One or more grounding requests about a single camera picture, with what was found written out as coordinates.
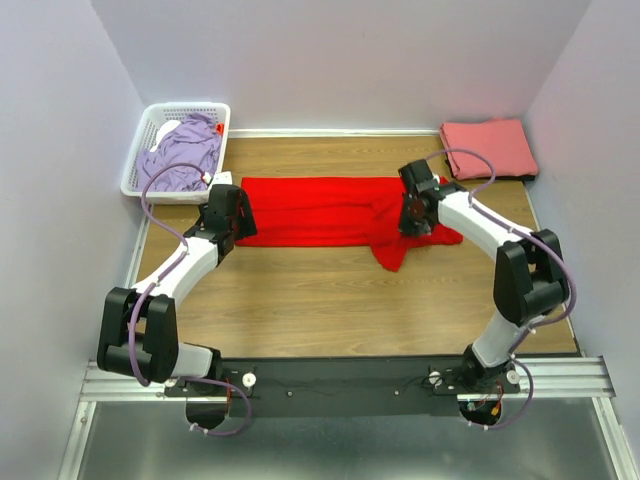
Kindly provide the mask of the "red t shirt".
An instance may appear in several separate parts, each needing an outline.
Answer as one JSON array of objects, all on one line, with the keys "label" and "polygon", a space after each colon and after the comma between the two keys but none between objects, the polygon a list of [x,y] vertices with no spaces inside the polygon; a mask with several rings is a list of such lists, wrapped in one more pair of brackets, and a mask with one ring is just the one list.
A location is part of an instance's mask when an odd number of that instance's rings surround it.
[{"label": "red t shirt", "polygon": [[245,247],[368,246],[381,267],[396,272],[412,248],[463,242],[441,225],[418,237],[401,234],[398,177],[245,177],[241,187],[257,227],[239,242]]}]

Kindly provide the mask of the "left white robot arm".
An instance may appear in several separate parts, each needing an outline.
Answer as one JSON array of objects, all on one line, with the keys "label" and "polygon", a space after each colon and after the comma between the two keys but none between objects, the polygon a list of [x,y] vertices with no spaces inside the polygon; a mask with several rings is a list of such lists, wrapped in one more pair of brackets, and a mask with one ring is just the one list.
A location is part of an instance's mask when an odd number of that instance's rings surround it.
[{"label": "left white robot arm", "polygon": [[201,395],[222,381],[218,350],[179,341],[177,313],[194,287],[216,269],[236,243],[257,234],[248,194],[235,185],[215,185],[199,206],[196,223],[150,276],[106,296],[97,365],[141,385],[183,379]]}]

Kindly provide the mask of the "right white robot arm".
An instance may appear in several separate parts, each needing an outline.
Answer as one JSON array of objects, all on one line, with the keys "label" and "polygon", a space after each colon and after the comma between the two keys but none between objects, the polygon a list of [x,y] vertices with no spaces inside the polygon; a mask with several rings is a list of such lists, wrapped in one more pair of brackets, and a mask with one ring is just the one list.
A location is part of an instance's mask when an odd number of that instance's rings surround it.
[{"label": "right white robot arm", "polygon": [[577,300],[575,281],[554,232],[509,221],[455,183],[424,181],[407,187],[400,232],[431,233],[437,226],[460,233],[494,261],[495,312],[466,347],[461,365],[442,376],[443,381],[480,392],[506,371],[526,336],[569,314]]}]

